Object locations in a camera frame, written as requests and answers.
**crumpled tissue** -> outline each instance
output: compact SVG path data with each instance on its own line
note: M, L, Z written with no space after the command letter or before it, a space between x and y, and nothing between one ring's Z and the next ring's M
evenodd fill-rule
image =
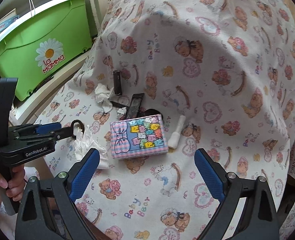
M89 125L85 127L84 134L82 133L82 130L78 128L78 131L76 132L76 140L74 141L74 147L76 161L79 162L80 160L82 160L82 158L87 154L89 149L95 148L100 152L100 163L97 168L109 168L107 150L95 141L93 134L89 129Z
M123 108L119 108L117 110L117 118L120 119L122 116L124 116L126 114L126 111L127 111L127 108L126 107L123 107Z
M111 90L107 89L107 86L99 83L97 84L96 89L94 90L95 93L95 100L98 103L102 103L102 108L104 110L105 113L108 113L112 110L112 103L110 102L109 98L110 96L114 93L114 88L112 88Z

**human hand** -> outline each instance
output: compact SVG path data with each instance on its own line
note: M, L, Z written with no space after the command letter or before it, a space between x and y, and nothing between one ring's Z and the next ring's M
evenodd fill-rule
M24 180L24 164L14 167L12 171L14 172L14 176L8 182L9 189L6 191L6 195L13 198L13 201L20 201L23 197L24 187L26 184Z
M8 183L0 174L0 187L7 188L9 186L9 189L6 191L6 195L8 197L13 197L14 201L19 201L22 199L23 191L25 187L24 165L17 166L13 168L12 171L14 172L14 177Z
M14 177L7 182L3 176L0 174L0 187L9 189L6 191L6 195L8 197L12 197L14 201L20 201L23 196L23 191L25 187L25 170L24 165L20 165L17 167L14 167L12 169L14 172Z

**baby bear print fabric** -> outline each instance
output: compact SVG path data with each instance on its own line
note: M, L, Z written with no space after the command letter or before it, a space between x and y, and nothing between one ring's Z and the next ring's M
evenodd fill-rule
M83 67L61 88L37 123L74 119L101 145L111 140L116 109L95 102L98 83L113 87L121 71L129 105L163 114L169 139L186 116L178 148L164 155L110 160L76 205L114 240L197 238L219 202L194 164L204 148L239 177L265 176L278 208L295 139L295 9L289 0L110 0ZM73 141L45 157L52 171L75 163ZM233 234L244 201L225 237Z

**pink checkered box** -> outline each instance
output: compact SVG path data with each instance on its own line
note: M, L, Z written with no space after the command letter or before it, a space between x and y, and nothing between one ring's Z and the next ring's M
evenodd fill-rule
M114 159L127 159L167 153L160 114L111 122L111 153Z

